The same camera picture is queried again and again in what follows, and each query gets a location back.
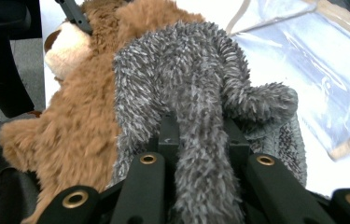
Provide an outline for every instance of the gray plush toy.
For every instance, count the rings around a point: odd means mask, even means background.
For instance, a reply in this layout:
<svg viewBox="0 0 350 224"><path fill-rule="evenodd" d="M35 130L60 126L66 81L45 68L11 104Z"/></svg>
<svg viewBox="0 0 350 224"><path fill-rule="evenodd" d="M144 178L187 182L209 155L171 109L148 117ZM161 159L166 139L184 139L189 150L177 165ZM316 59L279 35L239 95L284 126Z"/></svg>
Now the gray plush toy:
<svg viewBox="0 0 350 224"><path fill-rule="evenodd" d="M180 129L175 210L184 223L243 222L224 114L242 121L255 152L282 159L305 184L297 93L278 83L250 86L243 52L213 23L179 22L147 33L120 50L114 65L122 133L112 185L126 177L168 111Z"/></svg>

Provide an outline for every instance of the stuffed animal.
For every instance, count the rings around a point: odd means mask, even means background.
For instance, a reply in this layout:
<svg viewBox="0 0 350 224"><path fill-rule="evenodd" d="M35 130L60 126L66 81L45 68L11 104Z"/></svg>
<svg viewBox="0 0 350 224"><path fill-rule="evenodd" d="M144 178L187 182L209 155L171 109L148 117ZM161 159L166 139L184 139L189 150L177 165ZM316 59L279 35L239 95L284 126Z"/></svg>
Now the stuffed animal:
<svg viewBox="0 0 350 224"><path fill-rule="evenodd" d="M114 12L125 5L86 1L81 9L92 35L65 22L63 35L56 32L46 45L46 62L62 80L50 106L39 119L12 121L0 130L6 160L20 171L35 171L41 186L35 212L23 223L36 223L62 190L85 185L103 191L111 179L120 133L113 109L112 61L119 46Z"/></svg>
<svg viewBox="0 0 350 224"><path fill-rule="evenodd" d="M243 223L224 115L239 120L255 152L281 159L305 184L297 93L280 83L251 86L243 52L213 23L180 21L157 29L156 20L165 20L162 12L171 4L135 0L116 12L121 40L128 44L114 60L122 133L111 184L126 177L133 155L159 133L163 114L173 111L181 140L175 172L179 219Z"/></svg>

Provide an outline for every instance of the white surface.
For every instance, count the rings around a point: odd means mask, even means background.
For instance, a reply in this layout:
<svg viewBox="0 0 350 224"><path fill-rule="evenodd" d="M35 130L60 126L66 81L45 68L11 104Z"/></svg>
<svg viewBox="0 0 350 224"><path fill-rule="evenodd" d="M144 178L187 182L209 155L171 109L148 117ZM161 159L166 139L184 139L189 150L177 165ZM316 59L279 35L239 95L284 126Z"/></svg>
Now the white surface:
<svg viewBox="0 0 350 224"><path fill-rule="evenodd" d="M208 21L215 21L225 28L233 15L239 9L242 1L236 0L177 0L180 7L192 12L201 12ZM64 20L61 7L54 0L41 0L41 16L43 39L47 37ZM51 95L58 90L59 85L54 81L53 74L45 66L46 101L49 104ZM311 191L330 196L335 189L350 188L350 157L333 162L326 150L301 122L302 136L307 150L308 183Z"/></svg>

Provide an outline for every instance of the brown teddy bear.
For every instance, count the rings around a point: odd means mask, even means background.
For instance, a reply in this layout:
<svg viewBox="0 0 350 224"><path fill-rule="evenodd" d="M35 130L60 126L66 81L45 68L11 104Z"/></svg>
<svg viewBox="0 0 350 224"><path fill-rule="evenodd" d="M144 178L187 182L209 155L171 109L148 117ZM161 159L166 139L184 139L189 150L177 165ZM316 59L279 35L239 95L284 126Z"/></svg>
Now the brown teddy bear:
<svg viewBox="0 0 350 224"><path fill-rule="evenodd" d="M117 50L145 32L177 21L203 21L201 15L188 14L169 0L136 2L85 1L81 10L92 35L65 22L45 45L45 60L61 83L49 108L39 119L16 120L1 128L6 160L23 172L35 171L41 185L36 210L22 223L36 223L64 189L85 185L103 191L109 184L120 133L112 67ZM72 33L73 40L66 41Z"/></svg>

